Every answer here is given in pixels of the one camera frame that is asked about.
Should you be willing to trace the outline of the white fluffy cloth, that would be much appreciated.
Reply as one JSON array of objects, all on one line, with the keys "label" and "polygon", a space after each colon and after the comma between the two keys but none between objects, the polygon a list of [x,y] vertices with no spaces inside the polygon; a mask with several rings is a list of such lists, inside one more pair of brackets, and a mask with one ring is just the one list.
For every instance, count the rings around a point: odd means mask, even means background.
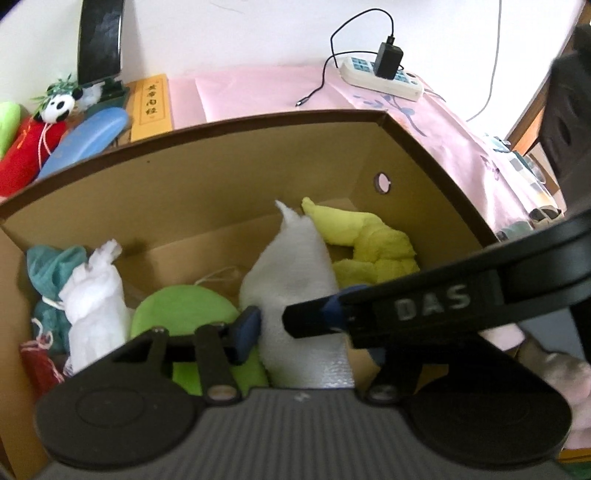
[{"label": "white fluffy cloth", "polygon": [[262,314],[259,357],[277,388],[355,386],[342,334],[294,339],[283,327],[287,306],[338,292],[329,252],[314,222],[283,202],[280,231],[242,280],[239,305]]}]

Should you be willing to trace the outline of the green round plush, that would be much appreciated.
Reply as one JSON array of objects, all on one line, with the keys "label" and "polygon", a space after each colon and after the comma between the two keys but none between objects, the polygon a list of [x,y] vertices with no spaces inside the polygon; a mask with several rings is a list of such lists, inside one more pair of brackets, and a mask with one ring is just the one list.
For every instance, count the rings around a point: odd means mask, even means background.
[{"label": "green round plush", "polygon": [[[164,327],[170,336],[190,335],[198,327],[211,323],[232,323],[239,311],[228,299],[197,285],[168,286],[143,300],[131,320],[130,338],[153,327]],[[266,370],[256,347],[241,366],[230,367],[243,394],[253,387],[267,387]],[[191,395],[201,395],[195,361],[174,363],[172,380]]]}]

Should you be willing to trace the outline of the yellow-green towel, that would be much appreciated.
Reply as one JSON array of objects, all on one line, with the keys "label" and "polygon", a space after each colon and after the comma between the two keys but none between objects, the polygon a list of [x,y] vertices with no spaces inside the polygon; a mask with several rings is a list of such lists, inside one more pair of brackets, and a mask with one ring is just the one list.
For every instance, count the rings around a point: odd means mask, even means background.
[{"label": "yellow-green towel", "polygon": [[301,200],[301,209],[325,243],[352,250],[351,257],[332,263],[342,289],[382,284],[420,271],[409,236],[379,216],[318,205],[308,197]]}]

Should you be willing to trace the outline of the small white cloth bundle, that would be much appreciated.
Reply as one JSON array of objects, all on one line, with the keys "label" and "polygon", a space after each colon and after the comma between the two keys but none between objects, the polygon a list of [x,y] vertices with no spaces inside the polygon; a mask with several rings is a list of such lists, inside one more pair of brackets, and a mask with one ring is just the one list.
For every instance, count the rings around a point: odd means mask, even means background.
[{"label": "small white cloth bundle", "polygon": [[78,265],[59,293],[66,319],[71,371],[76,374],[123,346],[130,336],[131,315],[114,261],[122,253],[111,239]]}]

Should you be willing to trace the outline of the brown cardboard box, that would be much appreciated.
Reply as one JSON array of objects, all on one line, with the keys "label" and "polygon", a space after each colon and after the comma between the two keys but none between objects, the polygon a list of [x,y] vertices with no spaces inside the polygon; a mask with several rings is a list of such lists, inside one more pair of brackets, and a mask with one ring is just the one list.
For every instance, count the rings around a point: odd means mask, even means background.
[{"label": "brown cardboard box", "polygon": [[491,245],[484,216],[440,163],[382,111],[280,113],[129,144],[41,180],[1,207],[1,464],[29,479],[48,462],[19,347],[37,296],[34,245],[114,239],[124,282],[148,294],[224,267],[248,270],[280,226],[277,202],[377,214],[434,268]]}]

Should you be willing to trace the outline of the pink patterned tablecloth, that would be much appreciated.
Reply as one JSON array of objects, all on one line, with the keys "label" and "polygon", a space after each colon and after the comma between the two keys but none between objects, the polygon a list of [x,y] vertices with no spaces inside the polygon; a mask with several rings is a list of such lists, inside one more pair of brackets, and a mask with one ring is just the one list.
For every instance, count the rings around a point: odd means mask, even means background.
[{"label": "pink patterned tablecloth", "polygon": [[495,231],[528,219],[536,208],[566,209],[560,193],[552,194],[516,154],[462,121],[433,91],[412,102],[353,87],[334,67],[318,64],[201,71],[170,78],[168,89],[176,129],[294,111],[307,94],[307,110],[384,111],[437,160]]}]

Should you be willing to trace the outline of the teal cloth pouch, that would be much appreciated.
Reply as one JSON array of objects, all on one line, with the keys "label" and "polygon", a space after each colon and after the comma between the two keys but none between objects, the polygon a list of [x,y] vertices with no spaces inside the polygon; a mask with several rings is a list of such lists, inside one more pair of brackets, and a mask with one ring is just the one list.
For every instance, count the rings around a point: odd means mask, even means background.
[{"label": "teal cloth pouch", "polygon": [[70,351],[68,335],[71,323],[56,305],[61,302],[59,293],[73,270],[86,261],[86,250],[79,245],[65,250],[37,245],[26,252],[28,278],[41,297],[32,312],[32,332],[34,337],[49,340],[51,356]]}]

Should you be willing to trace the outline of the yellow book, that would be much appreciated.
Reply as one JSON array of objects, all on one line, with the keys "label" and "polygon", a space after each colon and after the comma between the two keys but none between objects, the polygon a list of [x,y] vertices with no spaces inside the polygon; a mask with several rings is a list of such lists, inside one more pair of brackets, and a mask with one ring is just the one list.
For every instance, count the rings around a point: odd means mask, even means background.
[{"label": "yellow book", "polygon": [[173,129],[168,80],[159,74],[128,84],[126,111],[130,117],[130,141],[137,142]]}]

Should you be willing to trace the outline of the white power strip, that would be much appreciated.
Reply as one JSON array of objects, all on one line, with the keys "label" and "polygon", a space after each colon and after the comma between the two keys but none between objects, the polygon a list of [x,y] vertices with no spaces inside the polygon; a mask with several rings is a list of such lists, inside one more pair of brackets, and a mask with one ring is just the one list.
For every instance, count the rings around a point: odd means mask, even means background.
[{"label": "white power strip", "polygon": [[418,101],[424,94],[423,84],[415,77],[399,70],[392,80],[374,72],[374,58],[370,55],[346,55],[339,61],[339,75],[349,85],[389,94],[410,101]]}]

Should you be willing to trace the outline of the black charger adapter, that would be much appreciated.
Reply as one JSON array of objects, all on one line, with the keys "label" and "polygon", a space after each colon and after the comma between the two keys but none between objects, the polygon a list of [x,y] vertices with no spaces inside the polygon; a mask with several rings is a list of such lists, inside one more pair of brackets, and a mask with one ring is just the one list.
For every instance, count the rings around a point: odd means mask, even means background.
[{"label": "black charger adapter", "polygon": [[393,80],[399,70],[403,56],[403,50],[399,46],[394,45],[394,36],[390,35],[381,44],[377,53],[374,74],[379,78]]}]

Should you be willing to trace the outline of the red plush toy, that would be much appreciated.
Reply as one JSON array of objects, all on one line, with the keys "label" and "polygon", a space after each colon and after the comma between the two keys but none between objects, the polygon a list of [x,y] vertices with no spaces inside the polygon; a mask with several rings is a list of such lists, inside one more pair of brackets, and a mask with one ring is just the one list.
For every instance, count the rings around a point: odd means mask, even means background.
[{"label": "red plush toy", "polygon": [[46,124],[29,117],[21,123],[14,143],[1,160],[2,197],[16,194],[37,178],[66,130],[65,121]]}]

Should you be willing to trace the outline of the panda plush toy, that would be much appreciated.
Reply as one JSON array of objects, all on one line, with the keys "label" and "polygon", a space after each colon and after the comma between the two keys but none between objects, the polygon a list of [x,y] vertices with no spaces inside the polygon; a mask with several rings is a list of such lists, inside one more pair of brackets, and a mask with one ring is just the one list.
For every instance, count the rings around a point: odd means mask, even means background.
[{"label": "panda plush toy", "polygon": [[38,107],[33,118],[38,122],[56,124],[70,115],[85,112],[102,96],[103,84],[83,87],[68,76],[50,84],[42,97],[36,97]]}]

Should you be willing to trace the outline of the bright green plush toy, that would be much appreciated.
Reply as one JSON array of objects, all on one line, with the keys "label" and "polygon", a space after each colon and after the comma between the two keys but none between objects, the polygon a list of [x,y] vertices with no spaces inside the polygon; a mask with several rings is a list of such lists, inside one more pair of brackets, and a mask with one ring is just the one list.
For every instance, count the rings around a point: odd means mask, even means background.
[{"label": "bright green plush toy", "polygon": [[0,103],[0,159],[3,159],[16,138],[21,122],[21,106],[11,101]]}]

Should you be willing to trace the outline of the black stand panel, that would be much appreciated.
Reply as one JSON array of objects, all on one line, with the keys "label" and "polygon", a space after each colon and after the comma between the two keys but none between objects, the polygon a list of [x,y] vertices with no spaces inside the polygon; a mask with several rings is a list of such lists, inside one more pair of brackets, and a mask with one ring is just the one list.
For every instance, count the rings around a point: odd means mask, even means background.
[{"label": "black stand panel", "polygon": [[100,106],[124,107],[129,89],[118,79],[122,70],[123,0],[84,0],[81,7],[77,82],[101,86]]}]

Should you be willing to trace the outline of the red drawstring bag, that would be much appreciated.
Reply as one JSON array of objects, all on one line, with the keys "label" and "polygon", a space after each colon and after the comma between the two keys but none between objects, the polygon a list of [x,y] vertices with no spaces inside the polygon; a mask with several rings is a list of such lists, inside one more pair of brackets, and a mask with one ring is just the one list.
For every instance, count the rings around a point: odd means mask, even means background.
[{"label": "red drawstring bag", "polygon": [[19,346],[24,370],[38,401],[55,386],[64,382],[64,377],[50,358],[49,345],[42,340],[29,340]]}]

